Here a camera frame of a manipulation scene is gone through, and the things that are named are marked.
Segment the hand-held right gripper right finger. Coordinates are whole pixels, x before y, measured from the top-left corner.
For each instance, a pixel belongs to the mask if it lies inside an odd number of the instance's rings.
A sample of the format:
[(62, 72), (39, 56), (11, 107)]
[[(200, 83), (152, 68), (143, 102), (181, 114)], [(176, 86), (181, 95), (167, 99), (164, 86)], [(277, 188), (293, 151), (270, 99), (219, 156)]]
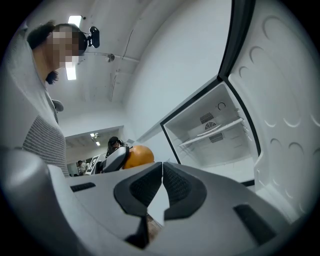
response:
[(271, 204), (230, 178), (165, 162), (164, 180), (189, 181), (150, 243), (159, 256), (268, 256), (280, 250), (292, 226)]

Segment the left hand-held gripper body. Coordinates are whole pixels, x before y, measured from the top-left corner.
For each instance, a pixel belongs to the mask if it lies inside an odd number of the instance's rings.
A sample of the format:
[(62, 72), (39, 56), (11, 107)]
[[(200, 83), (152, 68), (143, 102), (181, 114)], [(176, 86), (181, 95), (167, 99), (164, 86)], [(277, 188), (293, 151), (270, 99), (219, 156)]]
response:
[(85, 175), (95, 175), (101, 173), (100, 164), (106, 160), (105, 154), (99, 154), (94, 156), (89, 163), (89, 166), (85, 172)]

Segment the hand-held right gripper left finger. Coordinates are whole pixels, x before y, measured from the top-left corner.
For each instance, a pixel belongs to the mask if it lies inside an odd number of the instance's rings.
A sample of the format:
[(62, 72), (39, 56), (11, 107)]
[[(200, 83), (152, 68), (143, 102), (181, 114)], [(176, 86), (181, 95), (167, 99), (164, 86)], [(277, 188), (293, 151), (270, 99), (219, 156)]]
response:
[(126, 213), (114, 196), (114, 188), (127, 178), (161, 170), (158, 162), (107, 174), (66, 178), (58, 167), (49, 165), (49, 251), (58, 256), (157, 256), (158, 252), (151, 251), (146, 244), (147, 209), (122, 188), (124, 200), (137, 206), (142, 215)]

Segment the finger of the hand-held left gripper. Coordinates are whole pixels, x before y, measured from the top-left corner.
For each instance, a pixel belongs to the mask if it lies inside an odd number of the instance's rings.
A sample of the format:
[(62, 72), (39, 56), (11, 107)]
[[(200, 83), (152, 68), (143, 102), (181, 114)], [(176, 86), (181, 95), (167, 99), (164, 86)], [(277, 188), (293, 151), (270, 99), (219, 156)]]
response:
[(101, 163), (101, 173), (111, 173), (119, 171), (129, 157), (130, 147), (122, 146), (109, 155), (105, 161)]

